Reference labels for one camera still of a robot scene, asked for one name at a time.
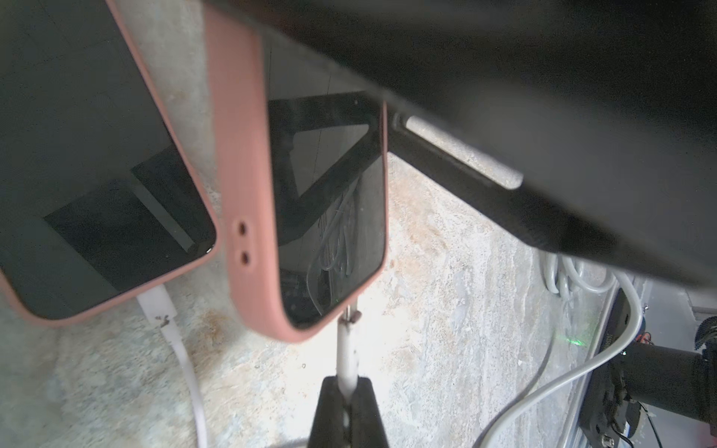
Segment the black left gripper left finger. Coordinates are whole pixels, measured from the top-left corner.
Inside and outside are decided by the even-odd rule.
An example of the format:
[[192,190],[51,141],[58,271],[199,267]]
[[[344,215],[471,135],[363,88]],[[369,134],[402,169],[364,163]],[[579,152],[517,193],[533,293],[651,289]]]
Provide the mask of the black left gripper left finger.
[[347,447],[345,403],[335,376],[323,379],[308,448]]

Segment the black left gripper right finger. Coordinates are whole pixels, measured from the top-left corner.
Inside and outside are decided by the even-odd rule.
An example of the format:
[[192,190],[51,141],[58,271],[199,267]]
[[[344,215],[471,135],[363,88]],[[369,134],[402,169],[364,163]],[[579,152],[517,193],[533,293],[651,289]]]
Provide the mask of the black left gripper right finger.
[[348,443],[353,448],[389,448],[388,437],[368,377],[360,376],[348,405]]

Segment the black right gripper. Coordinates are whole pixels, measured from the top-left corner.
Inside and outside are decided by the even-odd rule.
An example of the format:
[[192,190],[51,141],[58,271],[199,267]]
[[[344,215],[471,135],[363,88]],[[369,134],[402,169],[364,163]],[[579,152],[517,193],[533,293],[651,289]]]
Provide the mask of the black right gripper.
[[[713,1],[218,1],[396,111],[388,149],[523,243],[716,282]],[[404,113],[519,172],[508,190]]]

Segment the pink case phone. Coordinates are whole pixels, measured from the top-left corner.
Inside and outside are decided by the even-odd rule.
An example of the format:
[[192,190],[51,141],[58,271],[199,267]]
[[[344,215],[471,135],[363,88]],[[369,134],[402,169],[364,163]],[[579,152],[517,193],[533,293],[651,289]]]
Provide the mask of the pink case phone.
[[203,7],[231,298],[244,324],[302,342],[388,253],[388,112],[329,63]]
[[1,5],[1,287],[63,326],[207,261],[211,203],[112,1]]

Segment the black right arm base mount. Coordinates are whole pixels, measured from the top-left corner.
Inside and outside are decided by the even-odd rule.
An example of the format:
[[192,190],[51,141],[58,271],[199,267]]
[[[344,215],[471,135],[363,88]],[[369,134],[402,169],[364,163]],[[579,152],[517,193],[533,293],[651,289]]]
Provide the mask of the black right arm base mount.
[[[624,332],[630,320],[630,307],[618,289],[603,330],[599,352],[608,348]],[[630,401],[623,388],[618,360],[592,371],[578,417],[588,447],[632,447],[631,439],[640,424],[642,409]]]

